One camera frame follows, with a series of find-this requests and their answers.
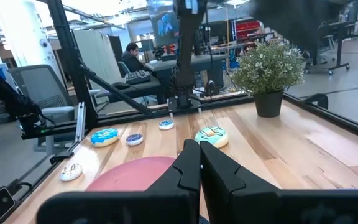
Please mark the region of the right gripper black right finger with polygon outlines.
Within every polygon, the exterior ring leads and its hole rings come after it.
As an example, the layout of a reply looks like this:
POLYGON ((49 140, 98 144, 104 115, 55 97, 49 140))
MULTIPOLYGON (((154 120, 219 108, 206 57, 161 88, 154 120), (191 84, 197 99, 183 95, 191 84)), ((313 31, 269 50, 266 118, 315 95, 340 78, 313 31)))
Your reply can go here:
POLYGON ((280 189, 212 144, 200 148, 211 223, 358 223, 357 189, 280 189))

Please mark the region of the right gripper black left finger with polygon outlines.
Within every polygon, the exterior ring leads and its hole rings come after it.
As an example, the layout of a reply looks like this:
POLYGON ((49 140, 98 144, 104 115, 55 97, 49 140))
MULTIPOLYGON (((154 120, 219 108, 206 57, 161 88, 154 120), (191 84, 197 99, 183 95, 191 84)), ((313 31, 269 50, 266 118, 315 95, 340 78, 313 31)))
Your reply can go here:
POLYGON ((56 194, 37 212, 37 223, 198 223, 200 146, 182 153, 145 191, 74 191, 56 194))

